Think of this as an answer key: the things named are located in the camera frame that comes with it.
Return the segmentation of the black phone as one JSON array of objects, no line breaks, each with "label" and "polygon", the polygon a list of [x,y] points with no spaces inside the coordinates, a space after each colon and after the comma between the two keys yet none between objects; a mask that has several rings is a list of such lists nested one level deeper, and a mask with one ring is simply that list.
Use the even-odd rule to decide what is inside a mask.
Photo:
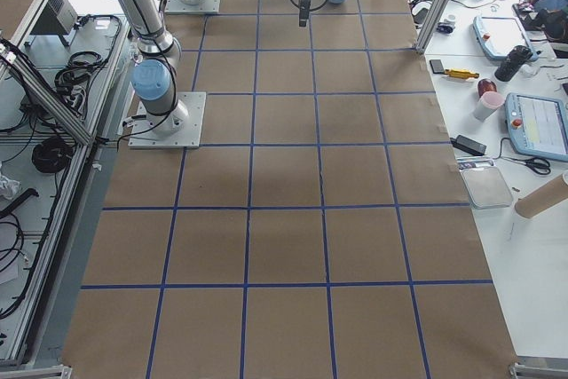
[{"label": "black phone", "polygon": [[446,73],[446,69],[440,59],[430,59],[429,64],[433,74],[444,75]]}]

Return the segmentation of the far teach pendant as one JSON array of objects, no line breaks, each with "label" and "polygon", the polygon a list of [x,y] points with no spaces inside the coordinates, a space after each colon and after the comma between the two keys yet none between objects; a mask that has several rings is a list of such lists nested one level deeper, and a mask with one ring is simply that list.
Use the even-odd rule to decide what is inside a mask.
[{"label": "far teach pendant", "polygon": [[538,59],[529,36],[517,18],[487,17],[478,15],[472,22],[472,28],[480,47],[488,59],[502,60],[516,46],[529,49],[530,62]]}]

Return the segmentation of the teach pendant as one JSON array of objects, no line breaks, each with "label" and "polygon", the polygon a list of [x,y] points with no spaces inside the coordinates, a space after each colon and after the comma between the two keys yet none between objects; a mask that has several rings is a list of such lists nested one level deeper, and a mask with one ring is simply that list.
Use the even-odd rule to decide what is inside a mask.
[{"label": "teach pendant", "polygon": [[529,36],[517,18],[487,17],[478,15],[472,22],[472,28],[480,47],[488,59],[502,60],[516,46],[529,49],[530,62],[538,59]]},{"label": "teach pendant", "polygon": [[511,92],[505,115],[517,153],[567,162],[567,115],[559,99]]}]

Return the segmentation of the dark red jar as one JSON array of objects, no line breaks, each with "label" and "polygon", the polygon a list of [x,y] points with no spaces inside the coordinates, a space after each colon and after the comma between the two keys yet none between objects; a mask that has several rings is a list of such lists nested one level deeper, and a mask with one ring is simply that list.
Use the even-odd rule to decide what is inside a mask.
[{"label": "dark red jar", "polygon": [[496,92],[497,86],[496,83],[493,82],[491,79],[480,79],[477,82],[477,94],[481,98],[486,92]]}]

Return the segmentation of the white cup pink lid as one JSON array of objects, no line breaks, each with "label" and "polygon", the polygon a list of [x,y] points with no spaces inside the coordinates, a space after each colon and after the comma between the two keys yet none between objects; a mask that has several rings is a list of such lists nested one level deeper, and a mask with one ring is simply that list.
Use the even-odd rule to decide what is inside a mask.
[{"label": "white cup pink lid", "polygon": [[486,91],[479,98],[473,116],[483,122],[503,106],[505,98],[497,91]]}]

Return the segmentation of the black power adapter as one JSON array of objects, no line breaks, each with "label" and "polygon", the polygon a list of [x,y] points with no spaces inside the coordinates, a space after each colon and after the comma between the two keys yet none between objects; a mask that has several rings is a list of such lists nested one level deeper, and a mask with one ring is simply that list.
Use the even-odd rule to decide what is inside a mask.
[{"label": "black power adapter", "polygon": [[481,144],[474,139],[465,137],[463,135],[457,135],[454,138],[450,138],[450,142],[453,148],[458,149],[466,154],[470,154],[472,156],[485,155],[486,145]]}]

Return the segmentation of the black cylindrical bottle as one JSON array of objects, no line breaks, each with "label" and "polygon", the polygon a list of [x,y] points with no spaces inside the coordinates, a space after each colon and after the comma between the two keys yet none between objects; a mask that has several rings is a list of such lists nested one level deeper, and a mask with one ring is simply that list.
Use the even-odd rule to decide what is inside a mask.
[{"label": "black cylindrical bottle", "polygon": [[529,47],[515,46],[495,70],[495,78],[501,82],[509,82],[532,56],[533,52]]}]

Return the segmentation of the grey control box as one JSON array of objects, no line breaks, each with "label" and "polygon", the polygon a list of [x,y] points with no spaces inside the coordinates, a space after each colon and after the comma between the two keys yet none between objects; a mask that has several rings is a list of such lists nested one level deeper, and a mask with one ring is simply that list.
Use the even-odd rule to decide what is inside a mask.
[{"label": "grey control box", "polygon": [[77,22],[78,15],[69,0],[48,0],[25,45],[30,46],[38,36],[57,36],[63,46],[69,47]]}]

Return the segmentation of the brown paper table mat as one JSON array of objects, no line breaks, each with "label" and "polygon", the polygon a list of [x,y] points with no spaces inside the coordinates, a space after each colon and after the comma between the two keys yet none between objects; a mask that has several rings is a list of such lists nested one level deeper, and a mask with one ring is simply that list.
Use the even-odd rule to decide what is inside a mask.
[{"label": "brown paper table mat", "polygon": [[407,0],[170,16],[201,146],[111,173],[76,378],[505,378],[515,354]]}]

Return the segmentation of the near teach pendant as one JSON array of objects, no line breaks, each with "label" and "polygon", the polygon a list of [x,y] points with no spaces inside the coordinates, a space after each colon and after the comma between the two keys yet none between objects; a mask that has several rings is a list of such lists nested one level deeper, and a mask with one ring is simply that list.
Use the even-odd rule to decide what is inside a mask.
[{"label": "near teach pendant", "polygon": [[567,162],[567,115],[559,99],[511,92],[505,115],[517,153]]}]

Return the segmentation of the black scissors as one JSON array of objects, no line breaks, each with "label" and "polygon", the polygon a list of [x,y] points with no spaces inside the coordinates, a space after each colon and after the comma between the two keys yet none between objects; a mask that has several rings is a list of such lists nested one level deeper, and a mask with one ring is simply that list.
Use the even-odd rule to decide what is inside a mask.
[{"label": "black scissors", "polygon": [[524,165],[533,173],[539,176],[547,176],[551,173],[551,165],[547,159],[541,157],[530,157],[526,159],[510,158],[511,162]]}]

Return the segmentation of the cardboard tube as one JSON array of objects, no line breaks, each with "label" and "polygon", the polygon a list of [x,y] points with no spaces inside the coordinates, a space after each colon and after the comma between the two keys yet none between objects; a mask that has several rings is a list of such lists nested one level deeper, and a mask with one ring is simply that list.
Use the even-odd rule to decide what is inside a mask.
[{"label": "cardboard tube", "polygon": [[519,199],[515,212],[524,218],[533,218],[567,199],[567,172],[563,172],[547,184]]}]

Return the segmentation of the yellow handled tool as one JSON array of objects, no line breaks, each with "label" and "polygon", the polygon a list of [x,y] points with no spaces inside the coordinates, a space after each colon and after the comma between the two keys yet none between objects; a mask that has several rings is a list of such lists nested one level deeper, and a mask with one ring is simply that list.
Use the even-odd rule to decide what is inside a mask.
[{"label": "yellow handled tool", "polygon": [[479,78],[479,73],[477,72],[472,72],[467,69],[458,69],[458,68],[447,68],[445,70],[445,75],[451,78],[462,79],[462,80]]}]

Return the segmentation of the aluminium frame rail left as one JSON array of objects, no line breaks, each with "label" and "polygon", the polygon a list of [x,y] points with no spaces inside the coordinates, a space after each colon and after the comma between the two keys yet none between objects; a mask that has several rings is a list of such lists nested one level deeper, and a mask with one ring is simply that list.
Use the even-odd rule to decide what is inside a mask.
[{"label": "aluminium frame rail left", "polygon": [[24,92],[39,103],[63,129],[79,144],[90,146],[94,136],[89,133],[83,121],[68,109],[51,89],[26,55],[13,43],[1,39],[1,62],[10,75],[22,86]]}]

